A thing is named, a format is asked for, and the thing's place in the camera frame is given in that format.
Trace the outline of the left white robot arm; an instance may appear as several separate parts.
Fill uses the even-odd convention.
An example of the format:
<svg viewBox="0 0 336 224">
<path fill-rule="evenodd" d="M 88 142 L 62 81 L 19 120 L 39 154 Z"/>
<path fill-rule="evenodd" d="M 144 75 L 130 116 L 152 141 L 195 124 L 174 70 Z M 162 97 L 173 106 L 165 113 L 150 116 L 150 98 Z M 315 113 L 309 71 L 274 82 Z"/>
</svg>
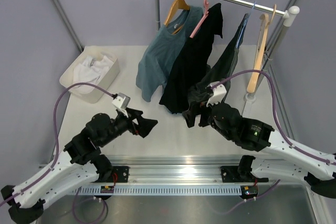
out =
<svg viewBox="0 0 336 224">
<path fill-rule="evenodd" d="M 88 183 L 112 178 L 113 166 L 101 148 L 125 132 L 148 136 L 158 121 L 145 119 L 142 111 L 127 108 L 116 118 L 98 113 L 84 129 L 65 145 L 64 150 L 29 180 L 1 189 L 14 223 L 32 223 L 44 210 L 71 191 Z"/>
</svg>

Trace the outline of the white t shirt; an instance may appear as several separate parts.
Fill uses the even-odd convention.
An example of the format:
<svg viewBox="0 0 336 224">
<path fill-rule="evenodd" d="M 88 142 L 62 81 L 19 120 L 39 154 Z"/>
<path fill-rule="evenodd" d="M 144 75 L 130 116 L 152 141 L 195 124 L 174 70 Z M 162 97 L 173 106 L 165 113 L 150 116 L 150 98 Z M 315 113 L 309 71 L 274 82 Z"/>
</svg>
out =
<svg viewBox="0 0 336 224">
<path fill-rule="evenodd" d="M 106 55 L 103 55 L 101 60 L 86 56 L 81 63 L 74 67 L 72 83 L 85 82 L 98 85 L 113 64 L 114 61 Z"/>
</svg>

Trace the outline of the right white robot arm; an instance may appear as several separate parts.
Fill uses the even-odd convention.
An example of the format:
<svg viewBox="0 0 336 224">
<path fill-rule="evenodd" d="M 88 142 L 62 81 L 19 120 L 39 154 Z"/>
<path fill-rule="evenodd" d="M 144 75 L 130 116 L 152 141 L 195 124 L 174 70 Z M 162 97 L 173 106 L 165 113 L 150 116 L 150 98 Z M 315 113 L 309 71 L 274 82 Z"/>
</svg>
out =
<svg viewBox="0 0 336 224">
<path fill-rule="evenodd" d="M 335 155 L 316 151 L 256 119 L 241 116 L 236 108 L 221 102 L 206 106 L 193 103 L 182 113 L 188 127 L 200 116 L 200 127 L 211 126 L 228 141 L 247 151 L 279 156 L 287 164 L 275 164 L 252 155 L 241 157 L 235 167 L 224 166 L 225 182 L 267 182 L 271 179 L 298 181 L 323 197 L 335 198 Z"/>
</svg>

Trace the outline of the beige plastic hanger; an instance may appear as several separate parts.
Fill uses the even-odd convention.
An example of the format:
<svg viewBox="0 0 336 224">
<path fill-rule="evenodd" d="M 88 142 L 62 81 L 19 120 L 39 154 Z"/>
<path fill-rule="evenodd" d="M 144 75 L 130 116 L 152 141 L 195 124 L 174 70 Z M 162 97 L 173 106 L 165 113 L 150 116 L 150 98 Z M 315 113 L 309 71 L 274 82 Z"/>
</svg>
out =
<svg viewBox="0 0 336 224">
<path fill-rule="evenodd" d="M 265 52 L 265 46 L 268 36 L 268 29 L 270 24 L 272 23 L 275 13 L 276 13 L 277 5 L 274 5 L 274 10 L 272 12 L 271 18 L 269 18 L 268 14 L 261 14 L 259 17 L 261 24 L 260 24 L 260 30 L 259 30 L 259 36 L 258 36 L 258 42 L 257 42 L 257 48 L 255 53 L 255 62 L 254 62 L 254 70 L 261 70 L 261 64 Z M 254 93 L 257 86 L 259 73 L 253 72 L 251 74 L 248 86 L 247 86 L 247 92 L 248 93 Z"/>
</svg>

